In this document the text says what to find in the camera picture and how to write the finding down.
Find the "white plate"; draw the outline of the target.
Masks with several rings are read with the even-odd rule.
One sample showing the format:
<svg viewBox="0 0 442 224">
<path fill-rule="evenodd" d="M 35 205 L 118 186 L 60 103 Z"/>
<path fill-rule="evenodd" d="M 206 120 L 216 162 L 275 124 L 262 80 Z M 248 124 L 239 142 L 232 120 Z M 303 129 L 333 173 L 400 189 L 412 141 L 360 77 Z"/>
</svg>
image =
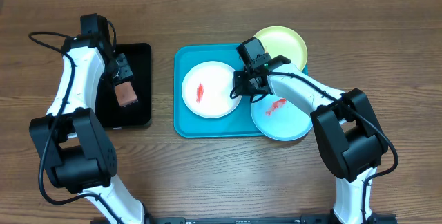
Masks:
<svg viewBox="0 0 442 224">
<path fill-rule="evenodd" d="M 221 118 L 233 112 L 241 101 L 231 99 L 234 69 L 223 62 L 209 61 L 194 66 L 181 86 L 187 108 L 203 118 Z"/>
</svg>

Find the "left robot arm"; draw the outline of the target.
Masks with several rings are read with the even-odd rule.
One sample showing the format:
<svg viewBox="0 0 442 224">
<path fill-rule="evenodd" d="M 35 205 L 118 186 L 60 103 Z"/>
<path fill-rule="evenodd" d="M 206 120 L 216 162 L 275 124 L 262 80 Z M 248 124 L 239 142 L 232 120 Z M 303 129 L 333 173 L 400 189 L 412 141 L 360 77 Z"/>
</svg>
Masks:
<svg viewBox="0 0 442 224">
<path fill-rule="evenodd" d="M 66 189 L 71 201 L 89 200 L 109 223 L 151 223 L 118 176 L 106 132 L 150 122 L 150 46 L 119 45 L 114 35 L 88 31 L 66 36 L 59 53 L 64 70 L 55 99 L 29 126 L 39 182 Z"/>
</svg>

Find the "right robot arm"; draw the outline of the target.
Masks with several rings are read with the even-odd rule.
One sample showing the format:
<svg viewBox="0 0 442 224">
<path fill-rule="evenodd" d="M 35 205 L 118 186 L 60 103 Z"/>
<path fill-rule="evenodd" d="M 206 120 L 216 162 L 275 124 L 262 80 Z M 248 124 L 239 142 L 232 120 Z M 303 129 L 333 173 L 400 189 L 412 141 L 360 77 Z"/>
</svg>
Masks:
<svg viewBox="0 0 442 224">
<path fill-rule="evenodd" d="M 234 72 L 231 97 L 245 95 L 275 95 L 310 116 L 320 157 L 336 177 L 335 219 L 371 223 L 371 182 L 389 146 L 366 94 L 325 86 L 278 56 Z"/>
</svg>

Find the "pink sponge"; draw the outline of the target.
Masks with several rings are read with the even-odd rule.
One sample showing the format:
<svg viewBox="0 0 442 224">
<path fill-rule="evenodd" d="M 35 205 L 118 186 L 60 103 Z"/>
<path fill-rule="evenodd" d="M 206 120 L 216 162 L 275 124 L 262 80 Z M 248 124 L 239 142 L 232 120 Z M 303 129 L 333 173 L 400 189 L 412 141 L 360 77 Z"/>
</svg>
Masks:
<svg viewBox="0 0 442 224">
<path fill-rule="evenodd" d="M 121 107 L 127 106 L 137 101 L 137 95 L 130 82 L 118 84 L 115 87 L 117 102 Z"/>
</svg>

